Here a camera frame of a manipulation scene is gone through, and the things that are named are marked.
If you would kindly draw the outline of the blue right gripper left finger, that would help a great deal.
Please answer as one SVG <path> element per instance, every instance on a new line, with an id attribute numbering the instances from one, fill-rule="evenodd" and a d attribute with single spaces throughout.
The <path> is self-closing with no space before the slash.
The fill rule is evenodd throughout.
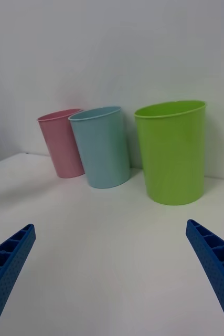
<path id="1" fill-rule="evenodd" d="M 0 317 L 35 240 L 35 227 L 28 224 L 0 244 Z"/>

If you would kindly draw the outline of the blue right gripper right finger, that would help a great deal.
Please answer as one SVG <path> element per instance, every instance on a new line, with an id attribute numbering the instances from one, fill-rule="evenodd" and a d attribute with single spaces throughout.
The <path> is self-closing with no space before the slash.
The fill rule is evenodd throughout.
<path id="1" fill-rule="evenodd" d="M 224 312 L 224 240 L 192 219 L 187 221 L 186 236 Z"/>

